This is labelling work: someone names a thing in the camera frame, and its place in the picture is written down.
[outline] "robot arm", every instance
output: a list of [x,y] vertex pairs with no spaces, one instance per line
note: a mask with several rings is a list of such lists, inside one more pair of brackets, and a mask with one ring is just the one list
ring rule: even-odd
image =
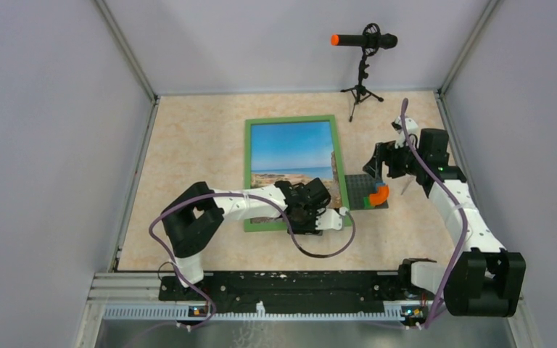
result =
[[[202,250],[224,221],[252,218],[278,218],[276,207],[249,195],[272,201],[285,211],[294,234],[321,235],[323,230],[342,229],[342,218],[347,209],[326,209],[330,193],[319,178],[307,184],[292,185],[288,181],[276,181],[273,185],[240,191],[223,191],[208,188],[205,182],[191,185],[163,211],[191,198],[207,194],[235,193],[243,197],[213,197],[187,205],[182,210],[165,217],[163,227],[172,244],[176,264],[191,283],[204,278]],[[188,285],[181,280],[184,287]]]
[[[417,130],[417,124],[405,118],[409,134]],[[445,221],[453,243],[456,245],[462,232],[462,217],[466,214],[468,229],[460,257],[451,269],[443,288],[443,299],[452,315],[512,316],[517,307],[526,263],[518,252],[508,252],[494,237],[479,214],[471,198],[466,176],[459,167],[448,165],[447,145],[449,136],[445,130],[423,129],[417,152],[432,172],[458,198],[455,204],[440,185],[422,168],[408,146],[400,118],[392,127],[402,136],[397,141],[377,143],[371,160],[363,170],[373,177],[381,176],[382,165],[388,167],[390,178],[414,175],[426,196]],[[437,292],[447,265],[429,260],[411,260],[405,263],[410,282],[430,292]]]

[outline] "white wall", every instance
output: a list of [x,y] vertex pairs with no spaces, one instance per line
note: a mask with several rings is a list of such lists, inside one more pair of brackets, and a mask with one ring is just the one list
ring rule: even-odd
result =
[[448,94],[479,203],[557,347],[557,1],[504,1]]
[[371,89],[438,88],[487,0],[108,0],[159,94],[335,91],[361,50],[334,33],[370,22],[398,45],[369,59]]
[[149,100],[91,1],[0,0],[0,347],[71,347]]

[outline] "blue sky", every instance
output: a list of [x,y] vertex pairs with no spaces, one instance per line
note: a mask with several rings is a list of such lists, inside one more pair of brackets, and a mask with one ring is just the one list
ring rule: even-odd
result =
[[253,125],[251,170],[330,167],[330,122]]

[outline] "framed photo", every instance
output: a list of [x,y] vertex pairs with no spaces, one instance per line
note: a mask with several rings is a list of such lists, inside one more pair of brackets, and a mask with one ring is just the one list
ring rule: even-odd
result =
[[[349,207],[342,153],[333,115],[246,120],[244,187],[256,189],[284,180],[308,183],[320,178],[331,195],[329,208]],[[280,231],[282,219],[244,221],[244,230]],[[351,225],[346,219],[345,225]]]

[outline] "tripod stand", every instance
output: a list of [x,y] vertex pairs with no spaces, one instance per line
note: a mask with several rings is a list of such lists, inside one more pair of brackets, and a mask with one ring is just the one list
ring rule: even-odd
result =
[[353,121],[353,112],[355,111],[355,106],[359,103],[364,102],[370,96],[374,96],[380,102],[383,101],[383,98],[377,96],[375,93],[369,91],[366,87],[364,87],[364,85],[362,85],[364,79],[368,77],[366,68],[370,66],[369,64],[366,64],[366,59],[370,55],[372,55],[367,54],[365,49],[362,49],[362,52],[362,59],[360,60],[360,65],[358,67],[358,84],[353,86],[352,88],[340,90],[341,92],[351,92],[353,98],[355,98],[355,101],[353,102],[353,108],[351,109],[351,116],[349,116],[349,122]]

